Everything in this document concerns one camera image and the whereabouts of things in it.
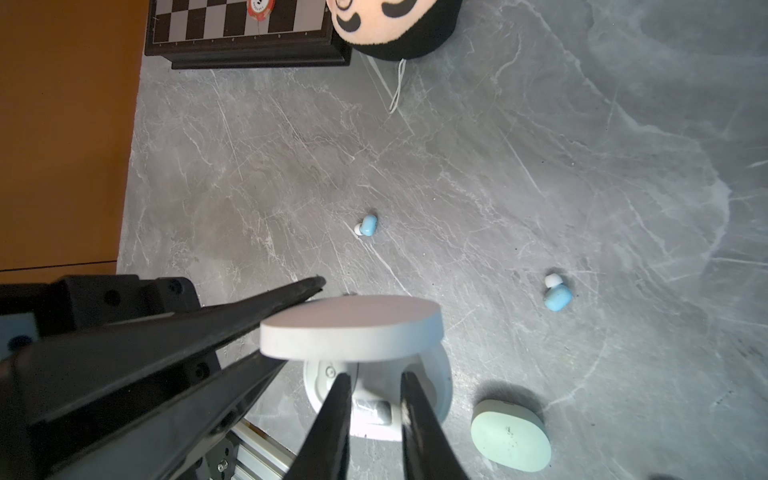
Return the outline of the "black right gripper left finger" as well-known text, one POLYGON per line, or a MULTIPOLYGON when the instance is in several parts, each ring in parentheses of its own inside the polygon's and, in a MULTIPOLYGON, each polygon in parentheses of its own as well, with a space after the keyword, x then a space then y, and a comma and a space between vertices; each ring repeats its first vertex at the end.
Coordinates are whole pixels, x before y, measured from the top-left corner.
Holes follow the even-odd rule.
POLYGON ((284 480, 347 478, 351 399, 351 377, 339 374, 284 480))

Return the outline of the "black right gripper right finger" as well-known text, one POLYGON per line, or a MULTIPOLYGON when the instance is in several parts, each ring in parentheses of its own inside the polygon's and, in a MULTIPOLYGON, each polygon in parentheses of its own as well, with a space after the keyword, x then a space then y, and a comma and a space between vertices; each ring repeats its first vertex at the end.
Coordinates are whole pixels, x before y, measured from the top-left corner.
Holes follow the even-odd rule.
POLYGON ((400 390, 405 478, 468 480, 415 373, 402 373, 400 390))

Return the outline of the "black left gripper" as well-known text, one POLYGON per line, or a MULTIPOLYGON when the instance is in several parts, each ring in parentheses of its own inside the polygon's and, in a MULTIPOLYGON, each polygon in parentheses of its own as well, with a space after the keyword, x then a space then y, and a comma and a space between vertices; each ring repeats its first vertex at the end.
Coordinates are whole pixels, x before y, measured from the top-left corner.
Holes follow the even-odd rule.
POLYGON ((309 277, 203 309, 181 277, 2 285, 2 478, 173 478, 248 413, 285 365, 255 352, 220 371, 209 350, 325 284, 309 277))

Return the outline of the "white earbud charging case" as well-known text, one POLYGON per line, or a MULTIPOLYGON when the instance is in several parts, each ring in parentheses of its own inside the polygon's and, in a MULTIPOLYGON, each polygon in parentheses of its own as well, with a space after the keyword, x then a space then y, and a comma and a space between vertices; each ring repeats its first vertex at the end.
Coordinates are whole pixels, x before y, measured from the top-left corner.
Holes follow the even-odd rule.
POLYGON ((350 433, 398 442, 400 380, 412 372, 439 422, 453 399, 438 303, 411 296, 342 296, 309 301, 261 322, 263 355, 303 364, 305 393, 320 410, 337 377, 351 378, 350 433))

